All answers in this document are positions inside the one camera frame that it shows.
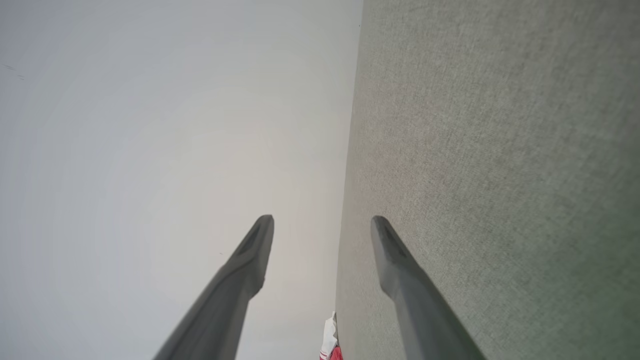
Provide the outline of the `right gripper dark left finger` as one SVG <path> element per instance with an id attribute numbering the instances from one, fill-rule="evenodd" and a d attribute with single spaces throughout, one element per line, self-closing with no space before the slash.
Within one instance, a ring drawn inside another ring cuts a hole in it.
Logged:
<path id="1" fill-rule="evenodd" d="M 262 215 L 160 348 L 156 360 L 234 360 L 249 301 L 265 284 L 274 217 Z"/>

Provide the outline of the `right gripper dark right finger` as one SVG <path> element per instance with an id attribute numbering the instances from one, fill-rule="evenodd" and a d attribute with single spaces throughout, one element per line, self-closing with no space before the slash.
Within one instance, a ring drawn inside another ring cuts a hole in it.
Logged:
<path id="1" fill-rule="evenodd" d="M 375 268 L 394 303 L 408 360 L 484 360 L 482 351 L 390 221 L 371 219 Z"/>

